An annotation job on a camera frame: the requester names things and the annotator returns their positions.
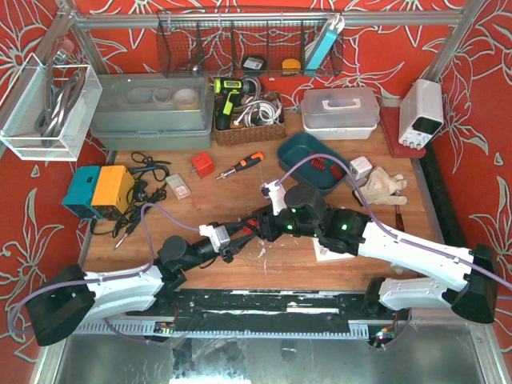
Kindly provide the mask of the orange black screwdriver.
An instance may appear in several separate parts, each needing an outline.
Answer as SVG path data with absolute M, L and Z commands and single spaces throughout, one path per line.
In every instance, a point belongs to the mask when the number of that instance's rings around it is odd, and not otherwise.
M 264 160 L 264 158 L 265 157 L 262 152 L 257 152 L 257 153 L 251 154 L 251 155 L 243 158 L 239 162 L 237 162 L 234 166 L 232 166 L 228 170 L 221 172 L 220 175 L 216 177 L 216 179 L 217 180 L 224 179 L 224 178 L 231 176 L 232 174 L 235 174 L 235 173 L 238 173 L 238 172 L 241 172 L 244 170 L 248 170 L 249 168 L 256 166 L 257 164 L 262 162 Z

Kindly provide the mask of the large red spring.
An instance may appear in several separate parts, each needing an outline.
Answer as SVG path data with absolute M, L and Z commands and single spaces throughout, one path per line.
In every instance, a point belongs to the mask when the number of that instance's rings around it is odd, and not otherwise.
M 247 223 L 249 224 L 248 226 L 244 226 L 243 227 L 243 232 L 245 234 L 252 234 L 253 233 L 253 228 L 258 228 L 258 220 L 255 219 L 255 218 L 252 218 L 252 219 L 249 219 L 247 221 Z

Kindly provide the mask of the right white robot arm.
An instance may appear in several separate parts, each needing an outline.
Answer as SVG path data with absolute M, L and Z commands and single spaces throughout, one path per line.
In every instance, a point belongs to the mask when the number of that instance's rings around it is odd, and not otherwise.
M 490 247 L 448 246 L 406 234 L 368 214 L 333 208 L 303 185 L 285 190 L 270 182 L 262 184 L 261 192 L 271 201 L 255 212 L 261 239 L 309 237 L 317 248 L 340 258 L 376 258 L 419 274 L 372 278 L 366 290 L 371 304 L 390 310 L 449 308 L 467 321 L 494 321 L 499 280 Z

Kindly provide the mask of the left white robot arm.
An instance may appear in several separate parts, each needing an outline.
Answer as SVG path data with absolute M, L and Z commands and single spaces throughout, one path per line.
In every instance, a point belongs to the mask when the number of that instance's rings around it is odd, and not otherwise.
M 202 239 L 194 244 L 168 237 L 151 266 L 109 273 L 85 272 L 78 264 L 62 269 L 26 303 L 37 344 L 60 342 L 84 322 L 148 310 L 184 283 L 186 271 L 216 258 L 232 262 L 257 232 L 255 218 L 211 223 L 201 226 Z

